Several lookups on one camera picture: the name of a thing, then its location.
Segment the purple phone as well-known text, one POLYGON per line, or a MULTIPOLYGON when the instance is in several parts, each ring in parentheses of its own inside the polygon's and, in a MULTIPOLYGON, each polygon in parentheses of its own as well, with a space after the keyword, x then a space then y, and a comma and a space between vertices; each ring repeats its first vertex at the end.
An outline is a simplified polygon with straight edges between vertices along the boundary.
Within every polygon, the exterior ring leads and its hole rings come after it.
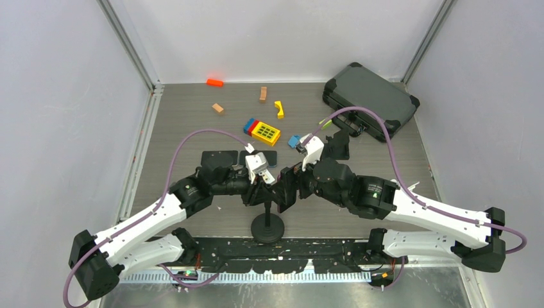
POLYGON ((296 202, 296 194, 298 190, 298 178, 295 175, 294 167, 285 167, 279 174, 277 182, 279 204, 278 212, 283 213, 296 202))

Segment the black round-base pole stand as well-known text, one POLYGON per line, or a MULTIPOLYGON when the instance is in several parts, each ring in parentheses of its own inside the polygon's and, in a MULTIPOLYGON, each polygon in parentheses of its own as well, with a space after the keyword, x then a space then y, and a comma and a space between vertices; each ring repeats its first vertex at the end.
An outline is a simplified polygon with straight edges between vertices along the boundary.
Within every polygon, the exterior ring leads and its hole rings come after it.
POLYGON ((283 220, 271 213, 272 203, 264 203, 265 213, 258 215, 251 223, 251 235, 260 244, 275 244, 285 232, 283 220))

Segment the silver phone black screen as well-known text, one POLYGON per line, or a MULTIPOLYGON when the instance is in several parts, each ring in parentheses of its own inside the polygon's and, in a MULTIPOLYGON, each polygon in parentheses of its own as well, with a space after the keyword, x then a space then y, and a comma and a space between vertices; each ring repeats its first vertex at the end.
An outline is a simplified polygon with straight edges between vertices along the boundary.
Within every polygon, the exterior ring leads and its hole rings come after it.
POLYGON ((238 159, 237 150, 203 151, 200 166, 236 167, 238 159))

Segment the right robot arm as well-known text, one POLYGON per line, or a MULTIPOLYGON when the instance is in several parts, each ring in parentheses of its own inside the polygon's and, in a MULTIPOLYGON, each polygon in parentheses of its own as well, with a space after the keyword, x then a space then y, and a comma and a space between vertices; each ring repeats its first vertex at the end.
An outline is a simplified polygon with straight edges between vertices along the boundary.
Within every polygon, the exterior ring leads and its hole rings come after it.
POLYGON ((403 191, 396 182, 377 176, 356 175, 336 160, 326 158, 302 167, 297 164, 280 172, 285 185, 285 205, 316 195, 363 219, 408 223, 417 232, 375 228, 368 248, 388 257, 426 255, 459 260, 473 270, 497 273, 506 259, 501 239, 505 212, 496 207, 484 211, 456 208, 403 191))

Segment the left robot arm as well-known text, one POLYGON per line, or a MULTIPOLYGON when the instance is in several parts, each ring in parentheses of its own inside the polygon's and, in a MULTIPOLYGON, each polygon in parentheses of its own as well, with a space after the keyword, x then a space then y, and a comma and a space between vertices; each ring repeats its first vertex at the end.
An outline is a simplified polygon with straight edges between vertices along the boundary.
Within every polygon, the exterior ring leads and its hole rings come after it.
POLYGON ((181 223, 212 204, 215 196, 239 195, 246 206, 282 204, 283 186, 267 169, 234 169, 202 165, 194 174, 166 189, 152 205, 113 227, 74 236, 65 287, 76 279, 85 298, 93 301, 111 292, 119 281, 142 268, 196 257, 188 232, 175 230, 156 241, 150 237, 181 223))

